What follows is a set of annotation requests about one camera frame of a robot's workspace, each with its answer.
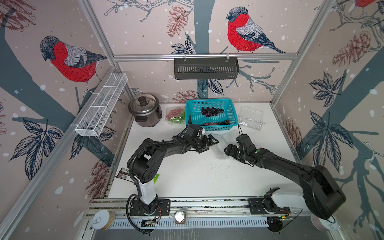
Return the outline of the red grape bunch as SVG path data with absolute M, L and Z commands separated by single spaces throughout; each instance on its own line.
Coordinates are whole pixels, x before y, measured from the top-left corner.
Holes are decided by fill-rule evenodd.
M 203 124 L 203 126 L 216 126 L 216 125 L 218 125 L 218 123 L 211 122 L 211 123 L 204 123 Z
M 172 109 L 167 114 L 167 119 L 171 120 L 173 117 L 183 116 L 183 114 L 184 114 L 184 109 L 182 109 L 182 108 Z

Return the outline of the green grape bunch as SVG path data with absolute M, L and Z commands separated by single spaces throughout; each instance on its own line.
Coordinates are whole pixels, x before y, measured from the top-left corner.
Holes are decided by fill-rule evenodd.
M 184 124 L 186 122 L 185 116 L 176 116 L 171 119 L 173 124 Z

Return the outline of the clear plastic clamshell container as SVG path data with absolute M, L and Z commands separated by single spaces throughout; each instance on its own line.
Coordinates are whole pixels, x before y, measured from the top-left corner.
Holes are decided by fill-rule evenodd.
M 185 124 L 186 111 L 184 107 L 172 107 L 166 109 L 166 122 L 169 124 Z

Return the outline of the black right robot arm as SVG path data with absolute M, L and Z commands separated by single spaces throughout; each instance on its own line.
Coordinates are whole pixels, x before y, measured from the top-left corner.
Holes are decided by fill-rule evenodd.
M 237 146 L 229 144 L 225 148 L 227 156 L 243 164 L 273 171 L 302 188 L 304 200 L 297 205 L 289 205 L 288 200 L 279 202 L 274 197 L 277 193 L 273 192 L 271 198 L 279 208 L 308 209 L 320 219 L 327 220 L 346 202 L 346 195 L 325 167 L 298 164 L 267 149 L 258 149 L 246 134 L 239 135 L 236 142 Z

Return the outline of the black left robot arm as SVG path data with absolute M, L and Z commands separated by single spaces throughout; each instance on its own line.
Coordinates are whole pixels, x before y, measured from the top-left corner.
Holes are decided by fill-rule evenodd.
M 194 124 L 187 125 L 170 141 L 145 139 L 127 163 L 129 176 L 138 191 L 135 197 L 145 213 L 152 214 L 157 208 L 158 195 L 153 179 L 164 158 L 182 155 L 189 151 L 201 154 L 218 143 L 219 141 L 213 135 L 204 135 L 203 128 Z

